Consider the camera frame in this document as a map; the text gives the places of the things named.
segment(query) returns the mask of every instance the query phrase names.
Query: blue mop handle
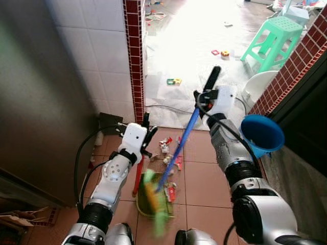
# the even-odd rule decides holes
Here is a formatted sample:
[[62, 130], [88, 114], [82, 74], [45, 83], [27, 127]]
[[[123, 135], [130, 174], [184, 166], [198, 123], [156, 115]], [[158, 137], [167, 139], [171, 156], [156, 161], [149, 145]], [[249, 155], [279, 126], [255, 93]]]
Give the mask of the blue mop handle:
[[192, 131], [193, 127], [194, 127], [194, 124], [196, 123], [198, 117], [199, 117], [199, 108], [195, 108], [194, 111], [193, 111], [193, 114], [191, 116], [191, 119], [188, 123], [188, 126], [186, 127], [184, 133], [183, 133], [183, 136], [182, 136], [182, 139], [180, 141], [180, 144], [179, 146], [177, 147], [175, 153], [174, 153], [174, 156], [172, 158], [172, 160], [170, 161], [170, 163], [168, 164], [167, 168], [166, 168], [166, 171], [164, 172], [162, 178], [160, 179], [159, 181], [159, 185], [158, 185], [158, 188], [157, 188], [157, 192], [161, 190], [161, 188], [164, 186], [165, 184], [165, 181], [167, 180], [168, 178], [168, 175], [169, 175], [169, 172], [170, 170], [172, 169], [172, 167], [174, 166], [174, 163], [180, 153], [180, 151], [183, 149], [185, 143], [186, 143], [186, 140], [188, 139], [189, 137], [189, 134], [190, 132]]

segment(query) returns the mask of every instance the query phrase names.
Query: brick wall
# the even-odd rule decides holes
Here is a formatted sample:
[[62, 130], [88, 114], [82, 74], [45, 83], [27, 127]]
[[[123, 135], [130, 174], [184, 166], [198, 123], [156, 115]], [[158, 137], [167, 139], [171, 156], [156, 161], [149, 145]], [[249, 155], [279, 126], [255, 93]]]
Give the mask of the brick wall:
[[249, 114], [270, 114], [327, 50], [327, 6]]
[[144, 0], [123, 0], [135, 121], [141, 123], [144, 98]]

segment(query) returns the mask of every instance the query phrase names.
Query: silver robot arm segment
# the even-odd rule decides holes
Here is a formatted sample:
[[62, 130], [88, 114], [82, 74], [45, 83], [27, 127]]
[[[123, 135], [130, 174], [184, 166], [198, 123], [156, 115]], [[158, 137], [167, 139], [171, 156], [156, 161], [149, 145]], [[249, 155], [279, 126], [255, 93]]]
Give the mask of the silver robot arm segment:
[[[227, 119], [230, 108], [227, 109], [226, 105], [233, 105], [235, 88], [218, 86], [216, 89], [218, 98], [213, 101], [208, 113], [215, 115], [240, 136], [233, 122]], [[212, 118], [207, 118], [206, 123], [210, 128], [217, 162], [230, 186], [233, 219], [238, 235], [252, 244], [323, 244], [302, 239], [297, 234], [297, 222], [292, 209], [262, 178], [261, 171], [254, 165], [245, 147]]]
[[102, 167], [99, 184], [62, 244], [104, 244], [127, 175], [142, 159], [141, 149], [146, 135], [147, 128], [139, 124], [127, 126], [118, 152], [111, 155]]

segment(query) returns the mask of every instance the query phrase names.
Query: black cable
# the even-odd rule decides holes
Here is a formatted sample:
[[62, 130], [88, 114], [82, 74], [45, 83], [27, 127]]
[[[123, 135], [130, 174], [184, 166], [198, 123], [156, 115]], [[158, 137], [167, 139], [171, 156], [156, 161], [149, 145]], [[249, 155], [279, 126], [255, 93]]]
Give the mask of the black cable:
[[235, 227], [235, 224], [231, 224], [231, 226], [228, 228], [226, 234], [225, 234], [225, 238], [224, 238], [224, 245], [227, 245], [228, 244], [228, 239], [229, 239], [229, 236], [231, 234], [231, 231], [233, 230], [233, 228]]
[[247, 110], [246, 110], [246, 106], [245, 106], [244, 101], [241, 100], [240, 98], [237, 98], [237, 97], [235, 97], [235, 99], [237, 99], [238, 101], [240, 101], [240, 102], [243, 104], [243, 106], [244, 106], [244, 111], [245, 111], [245, 115], [247, 115]]
[[170, 109], [173, 109], [173, 110], [176, 110], [176, 111], [180, 111], [180, 112], [183, 112], [183, 113], [189, 113], [189, 114], [192, 114], [192, 112], [189, 112], [189, 111], [183, 111], [183, 110], [177, 109], [177, 108], [175, 108], [175, 107], [171, 107], [171, 106], [164, 106], [164, 105], [150, 105], [150, 106], [145, 106], [145, 107], [153, 107], [153, 106], [167, 107], [167, 108], [170, 108]]
[[234, 132], [229, 126], [227, 126], [226, 124], [224, 124], [222, 121], [220, 121], [219, 119], [215, 118], [214, 116], [208, 114], [204, 109], [203, 107], [201, 106], [201, 103], [200, 103], [200, 96], [202, 96], [203, 94], [199, 94], [197, 99], [196, 99], [196, 104], [197, 106], [199, 107], [200, 111], [202, 111], [205, 115], [207, 115], [208, 117], [212, 118], [213, 120], [215, 120], [218, 124], [220, 124], [221, 126], [223, 126], [228, 132], [230, 132], [244, 147], [245, 149], [250, 153], [252, 159], [253, 159], [253, 163], [254, 165], [260, 169], [260, 166], [259, 166], [259, 162], [252, 150], [252, 148], [248, 145], [248, 143], [242, 139], [236, 132]]
[[98, 164], [97, 166], [94, 166], [86, 175], [86, 178], [85, 178], [85, 181], [82, 185], [82, 190], [81, 190], [81, 197], [80, 197], [80, 204], [81, 206], [83, 207], [83, 201], [84, 201], [84, 193], [85, 193], [85, 189], [86, 189], [86, 185], [87, 185], [87, 182], [89, 180], [89, 178], [91, 177], [91, 174], [100, 166], [104, 165], [107, 161], [103, 162], [103, 163], [100, 163]]
[[83, 211], [83, 206], [81, 206], [80, 203], [80, 198], [78, 195], [78, 188], [77, 188], [77, 175], [78, 175], [78, 165], [79, 165], [79, 160], [80, 160], [80, 155], [81, 155], [81, 151], [84, 147], [84, 145], [93, 137], [95, 136], [98, 132], [105, 130], [105, 129], [109, 129], [109, 128], [113, 128], [113, 127], [118, 127], [118, 125], [109, 125], [109, 126], [105, 126], [102, 128], [99, 128], [97, 130], [95, 130], [93, 133], [91, 133], [89, 136], [87, 136], [86, 139], [84, 139], [84, 141], [81, 143], [81, 145], [78, 147], [77, 153], [76, 153], [76, 158], [75, 158], [75, 166], [74, 166], [74, 196], [75, 196], [75, 201], [76, 201], [76, 206], [77, 206], [77, 210], [78, 210], [78, 214], [81, 215], [82, 211]]

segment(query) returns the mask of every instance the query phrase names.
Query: mop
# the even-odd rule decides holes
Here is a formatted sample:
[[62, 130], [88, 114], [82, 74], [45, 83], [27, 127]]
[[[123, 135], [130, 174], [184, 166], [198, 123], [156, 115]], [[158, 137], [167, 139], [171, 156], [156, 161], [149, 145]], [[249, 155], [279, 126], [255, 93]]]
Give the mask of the mop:
[[[207, 83], [204, 86], [203, 92], [206, 92], [207, 90], [212, 90], [212, 88], [218, 78], [220, 69], [221, 68], [219, 66], [215, 66], [213, 68], [213, 70], [207, 80]], [[183, 149], [183, 147], [186, 143], [186, 140], [188, 139], [190, 132], [192, 131], [194, 124], [196, 123], [196, 121], [199, 117], [199, 114], [200, 114], [200, 110], [196, 106], [193, 111], [193, 114], [190, 118], [190, 121], [183, 133], [180, 144], [177, 147], [177, 149], [173, 155], [173, 158], [171, 159], [170, 163], [168, 164], [166, 171], [164, 172], [163, 176], [161, 177], [159, 183], [156, 184], [155, 182], [152, 181], [153, 177], [154, 177], [154, 172], [152, 170], [148, 169], [145, 172], [144, 185], [146, 188], [146, 196], [148, 198], [149, 204], [150, 204], [153, 212], [155, 213], [155, 233], [158, 236], [164, 234], [165, 223], [168, 218], [168, 215], [164, 214], [164, 211], [163, 211], [163, 210], [165, 210], [164, 207], [166, 205], [166, 198], [165, 198], [163, 186], [164, 186], [165, 182], [167, 181], [169, 172], [171, 171], [172, 167], [174, 166], [174, 163], [175, 163], [177, 157], [179, 156], [180, 151]]]

